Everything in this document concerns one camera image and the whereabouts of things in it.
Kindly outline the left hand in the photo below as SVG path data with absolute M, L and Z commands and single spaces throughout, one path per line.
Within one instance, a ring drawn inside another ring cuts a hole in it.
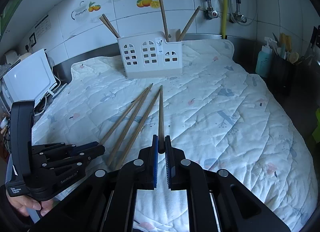
M 54 205 L 54 200 L 38 202 L 29 196 L 10 197 L 5 191 L 9 203 L 23 216 L 29 216 L 28 209 L 40 211 L 41 216 L 45 216 L 50 212 Z

